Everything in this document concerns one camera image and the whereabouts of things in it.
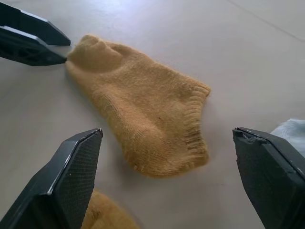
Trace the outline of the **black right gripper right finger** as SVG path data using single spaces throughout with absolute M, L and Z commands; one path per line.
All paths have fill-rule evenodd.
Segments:
M 244 190 L 266 229 L 305 227 L 305 158 L 285 139 L 233 130 Z

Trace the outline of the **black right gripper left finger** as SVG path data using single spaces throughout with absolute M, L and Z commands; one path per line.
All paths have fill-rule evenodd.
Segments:
M 61 143 L 28 182 L 0 221 L 2 229 L 79 229 L 96 176 L 102 130 L 78 133 Z

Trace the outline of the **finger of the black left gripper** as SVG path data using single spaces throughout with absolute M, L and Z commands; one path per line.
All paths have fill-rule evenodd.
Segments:
M 0 25 L 34 35 L 47 45 L 69 46 L 70 39 L 50 21 L 7 4 L 0 4 Z
M 51 66 L 66 62 L 66 57 L 50 49 L 37 36 L 8 26 L 0 28 L 0 56 L 29 66 Z

